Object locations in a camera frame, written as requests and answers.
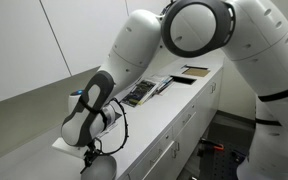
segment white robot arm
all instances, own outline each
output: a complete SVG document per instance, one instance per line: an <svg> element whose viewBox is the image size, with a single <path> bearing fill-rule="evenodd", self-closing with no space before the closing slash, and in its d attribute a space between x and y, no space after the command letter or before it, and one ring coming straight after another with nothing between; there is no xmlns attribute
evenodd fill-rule
<svg viewBox="0 0 288 180"><path fill-rule="evenodd" d="M278 120L287 130L258 128L261 132L255 133L239 178L288 179L286 153L270 150L274 156L264 158L258 150L265 144L263 151L288 146L288 21L283 14L270 0L181 0L167 9L162 23L159 18L144 10L130 15L108 58L65 119L65 142L84 147L115 121L107 103L142 75L162 37L170 52L181 57L222 48L258 95L257 117L274 116L261 120ZM271 136L281 139L273 142Z"/></svg>

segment cabinet drawer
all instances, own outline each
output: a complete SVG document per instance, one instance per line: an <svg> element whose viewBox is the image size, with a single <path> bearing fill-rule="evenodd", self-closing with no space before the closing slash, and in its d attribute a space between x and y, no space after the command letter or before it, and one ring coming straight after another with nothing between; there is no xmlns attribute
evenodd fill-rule
<svg viewBox="0 0 288 180"><path fill-rule="evenodd" d="M143 179L147 172L156 164L165 149L173 140L172 128L170 128L145 155L145 157L130 172L130 179Z"/></svg>
<svg viewBox="0 0 288 180"><path fill-rule="evenodd" d="M173 125L173 134L174 137L184 128L187 122L193 117L196 112L196 101L191 102L188 107L186 107L184 113L180 116L179 119Z"/></svg>

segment floor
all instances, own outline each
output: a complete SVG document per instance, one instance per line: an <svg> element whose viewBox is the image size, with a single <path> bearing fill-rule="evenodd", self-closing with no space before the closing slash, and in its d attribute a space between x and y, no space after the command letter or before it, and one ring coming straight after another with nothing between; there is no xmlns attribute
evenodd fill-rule
<svg viewBox="0 0 288 180"><path fill-rule="evenodd" d="M228 136L227 139L229 141L233 141L235 144L241 144L245 147L248 147L251 143L252 135L255 130L254 123L255 122L253 122L252 120L244 119L244 118L226 114L223 112L218 112L214 116L211 125L209 126L209 128L207 129L203 137L206 137L206 138L211 137L212 140L217 140L221 138L223 139L223 136L227 136L226 134L229 134L229 132L226 132L226 131L229 131L229 129L227 128L235 128L237 131L242 132L242 135L231 136L231 137ZM219 128L219 127L223 127L221 128L223 130L217 131L214 134L214 129ZM191 157L187 161L185 167L183 168L182 172L178 176L177 180L211 179L210 177L205 177L205 175L212 174L212 170L209 172L205 172L208 170L205 170L205 168L201 168L201 172L200 172L200 167L203 165L205 166L205 158L211 158L211 161L213 161L212 160L213 157L203 157L203 160L204 160L203 161L201 160L200 157L197 156L197 152L198 152L198 147L195 148L194 152L192 153Z"/></svg>

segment white countertop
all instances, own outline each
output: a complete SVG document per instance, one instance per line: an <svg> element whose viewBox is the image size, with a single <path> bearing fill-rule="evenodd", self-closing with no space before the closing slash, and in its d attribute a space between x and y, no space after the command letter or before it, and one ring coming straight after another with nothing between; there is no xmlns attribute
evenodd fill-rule
<svg viewBox="0 0 288 180"><path fill-rule="evenodd" d="M180 74L184 65L206 67L210 73L203 78L191 76L197 79L192 85L173 83L163 96L156 95L142 106L132 108L123 105L130 137L124 149L113 155L117 162L116 179L123 180L154 146L189 101L222 68L223 59L222 56L206 55L175 61L158 74ZM123 119L116 123L118 125L101 138L106 152L117 149L124 139ZM60 126L0 158L0 180L80 180L83 160L51 148L59 136Z"/></svg>

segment dark floor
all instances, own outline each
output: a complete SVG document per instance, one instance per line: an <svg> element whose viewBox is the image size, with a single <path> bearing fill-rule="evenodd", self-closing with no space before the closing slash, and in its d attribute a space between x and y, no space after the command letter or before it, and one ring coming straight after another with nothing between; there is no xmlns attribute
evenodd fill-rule
<svg viewBox="0 0 288 180"><path fill-rule="evenodd" d="M192 176L199 180L234 179L234 168L238 164L229 159L232 158L229 157L230 152L237 149L247 154L255 130L254 123L252 120L218 112L203 137L224 144L225 151L207 151L200 158L196 147L177 179L191 180ZM219 169L219 166L225 166L225 170Z"/></svg>

